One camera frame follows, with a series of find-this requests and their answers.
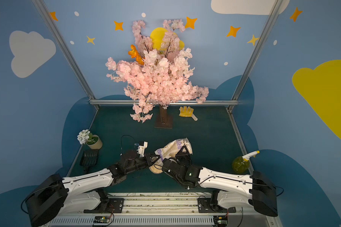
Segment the white purple oats bag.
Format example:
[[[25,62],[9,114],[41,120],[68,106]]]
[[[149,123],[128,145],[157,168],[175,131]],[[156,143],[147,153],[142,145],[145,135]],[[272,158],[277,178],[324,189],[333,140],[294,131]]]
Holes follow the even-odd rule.
[[[174,158],[175,155],[182,149],[183,146],[187,147],[190,154],[193,153],[191,143],[187,138],[177,139],[168,143],[165,147],[159,148],[155,151],[156,155],[160,156],[160,159],[156,162],[157,165],[163,165],[163,160],[165,158]]]

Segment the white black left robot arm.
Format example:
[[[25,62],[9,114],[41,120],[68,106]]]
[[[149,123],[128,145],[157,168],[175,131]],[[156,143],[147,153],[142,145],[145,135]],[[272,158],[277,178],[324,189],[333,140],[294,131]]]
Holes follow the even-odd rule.
[[[118,162],[98,172],[76,177],[51,175],[23,201],[31,226],[39,227],[53,220],[69,206],[70,198],[119,184],[126,180],[127,174],[154,165],[160,157],[130,150],[123,154]]]

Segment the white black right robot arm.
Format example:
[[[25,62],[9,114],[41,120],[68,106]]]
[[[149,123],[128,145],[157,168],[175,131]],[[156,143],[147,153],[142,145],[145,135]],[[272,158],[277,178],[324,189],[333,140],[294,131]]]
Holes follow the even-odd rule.
[[[262,173],[234,175],[218,172],[194,165],[191,154],[192,150],[186,145],[178,149],[160,148],[155,151],[159,159],[152,168],[165,173],[187,190],[197,187],[214,189],[210,203],[213,209],[247,205],[265,216],[278,216],[277,187]]]

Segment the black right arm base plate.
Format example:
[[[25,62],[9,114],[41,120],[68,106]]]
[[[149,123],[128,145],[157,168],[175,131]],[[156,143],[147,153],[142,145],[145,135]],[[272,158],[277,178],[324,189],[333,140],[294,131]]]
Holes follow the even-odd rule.
[[[225,209],[217,204],[217,202],[212,201],[211,198],[200,196],[197,199],[198,211],[199,213],[236,213],[236,207],[231,207]]]

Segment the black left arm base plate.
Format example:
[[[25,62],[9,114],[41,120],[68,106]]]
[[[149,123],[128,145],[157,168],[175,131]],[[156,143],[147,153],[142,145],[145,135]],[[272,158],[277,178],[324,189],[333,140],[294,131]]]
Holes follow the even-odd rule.
[[[83,213],[122,213],[124,206],[123,198],[109,198],[101,201],[100,204],[93,210],[84,210]]]

